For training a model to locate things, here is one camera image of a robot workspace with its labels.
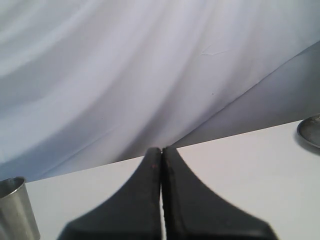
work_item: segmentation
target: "white table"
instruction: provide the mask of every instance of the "white table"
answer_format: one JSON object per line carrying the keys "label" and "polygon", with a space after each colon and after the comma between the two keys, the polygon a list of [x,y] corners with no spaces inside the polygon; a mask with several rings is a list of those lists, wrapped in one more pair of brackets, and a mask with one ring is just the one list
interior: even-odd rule
{"label": "white table", "polygon": [[[208,187],[242,210],[269,222],[281,240],[317,240],[320,151],[298,144],[297,125],[298,122],[293,122],[178,150]],[[126,182],[141,159],[28,183],[41,239],[57,239],[68,221],[109,198]]]}

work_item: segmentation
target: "metal cup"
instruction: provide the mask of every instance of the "metal cup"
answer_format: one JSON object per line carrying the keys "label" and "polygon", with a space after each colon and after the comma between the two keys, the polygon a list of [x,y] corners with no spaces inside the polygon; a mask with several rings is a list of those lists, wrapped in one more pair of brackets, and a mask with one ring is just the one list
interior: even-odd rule
{"label": "metal cup", "polygon": [[0,240],[39,240],[24,177],[0,181]]}

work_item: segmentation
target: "white sheet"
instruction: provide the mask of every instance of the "white sheet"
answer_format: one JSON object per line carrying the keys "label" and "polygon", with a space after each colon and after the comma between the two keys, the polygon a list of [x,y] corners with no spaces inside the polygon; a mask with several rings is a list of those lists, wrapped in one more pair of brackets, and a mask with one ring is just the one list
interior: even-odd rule
{"label": "white sheet", "polygon": [[0,2],[0,179],[179,140],[320,40],[318,0]]}

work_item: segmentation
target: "black rubber pad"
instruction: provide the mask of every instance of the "black rubber pad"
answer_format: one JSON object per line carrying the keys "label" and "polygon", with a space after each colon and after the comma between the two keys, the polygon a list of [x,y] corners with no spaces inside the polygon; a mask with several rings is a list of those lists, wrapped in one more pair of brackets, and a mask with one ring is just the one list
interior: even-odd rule
{"label": "black rubber pad", "polygon": [[160,149],[149,148],[123,187],[96,209],[70,222],[59,240],[160,240],[160,162]]}
{"label": "black rubber pad", "polygon": [[162,152],[161,187],[167,240],[277,240],[266,222],[205,186],[175,148]]}

